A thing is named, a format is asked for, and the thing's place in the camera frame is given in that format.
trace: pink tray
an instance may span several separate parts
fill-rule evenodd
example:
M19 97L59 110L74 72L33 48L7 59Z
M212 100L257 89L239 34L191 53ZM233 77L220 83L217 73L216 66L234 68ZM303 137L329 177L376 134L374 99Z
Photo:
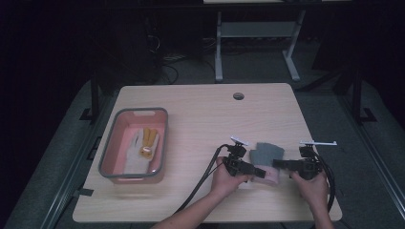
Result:
M168 114L163 108L138 108L119 111L109 132L98 170L114 183L157 183L163 179L164 147ZM134 134L143 128L156 129L160 135L153 159L145 174L124 174L126 151Z

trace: tabletop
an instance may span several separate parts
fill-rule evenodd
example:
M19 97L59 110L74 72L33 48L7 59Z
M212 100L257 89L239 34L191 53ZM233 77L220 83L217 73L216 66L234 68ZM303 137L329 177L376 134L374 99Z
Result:
M244 95L236 100L235 93ZM162 107L168 112L165 174L156 184L114 184L97 169L115 114L124 108ZM171 216L200 180L216 149L232 144L235 135L249 142L267 142L285 150L284 159L299 159L300 140L312 140L300 107L288 84L214 84L131 86L121 89L100 140L73 218L78 222L154 222ZM223 150L220 156L227 156ZM209 177L190 204L206 195ZM337 200L330 217L339 220ZM265 222L312 220L288 172L280 184L243 183L205 222Z

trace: metal stand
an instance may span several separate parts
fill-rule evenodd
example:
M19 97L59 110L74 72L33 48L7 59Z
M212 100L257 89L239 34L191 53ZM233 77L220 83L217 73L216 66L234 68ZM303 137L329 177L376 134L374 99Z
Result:
M297 21L293 22L223 22L222 14L219 11L217 21L217 51L215 53L215 81L222 82L224 80L221 59L222 37L291 37L291 43L288 49L283 51L283 57L286 60L292 80L299 81L300 76L291 57L297 43L304 16L305 11L301 10Z
M98 85L96 82L96 73L94 73L92 75L92 78L90 79L90 86L92 92L92 108L85 109L81 114L79 120L91 120L91 124L93 124L99 114Z
M352 115L358 125L362 125L363 122L375 122L377 121L372 111L369 108L364 108L366 116L361 116L361 86L362 86L361 72L357 70L354 73L353 79L353 92L352 92Z

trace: table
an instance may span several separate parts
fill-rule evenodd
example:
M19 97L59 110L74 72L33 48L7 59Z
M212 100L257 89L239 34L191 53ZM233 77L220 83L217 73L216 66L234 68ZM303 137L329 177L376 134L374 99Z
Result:
M245 96L236 100L233 94ZM115 114L123 108L162 107L169 113L164 179L157 184L113 184L97 166ZM132 86L121 89L84 184L93 194L80 196L73 218L78 222L154 222L171 216L200 180L215 150L233 144L231 135L285 149L284 159L301 158L298 142L311 140L309 129L288 84L214 84ZM227 156L223 150L220 156ZM193 200L210 188L212 177ZM281 171L280 184L243 183L205 222L312 220L295 182ZM337 201L332 220L342 217Z
M336 2L338 0L322 0L321 2ZM232 3L280 3L281 0L204 0L205 4L232 4ZM301 10L295 21L284 22L223 22L221 12L218 13L217 22L217 49L215 53L215 80L222 82L223 64L221 58L222 37L290 37L291 42L283 57L286 61L289 74L294 81L300 81L300 75L292 60L292 53L297 43L298 35L304 21L306 11Z

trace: human hand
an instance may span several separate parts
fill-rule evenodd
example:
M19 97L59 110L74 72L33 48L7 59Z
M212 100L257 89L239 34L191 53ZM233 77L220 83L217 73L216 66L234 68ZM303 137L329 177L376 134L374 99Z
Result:
M251 178L251 176L248 175L231 176L223 165L223 160L223 156L219 156L216 160L218 168L214 172L210 191L210 194L220 198L226 198L237 190L241 183Z
M291 172L290 176L297 182L301 196L312 210L328 208L329 186L324 171L311 180L301 178L298 172Z

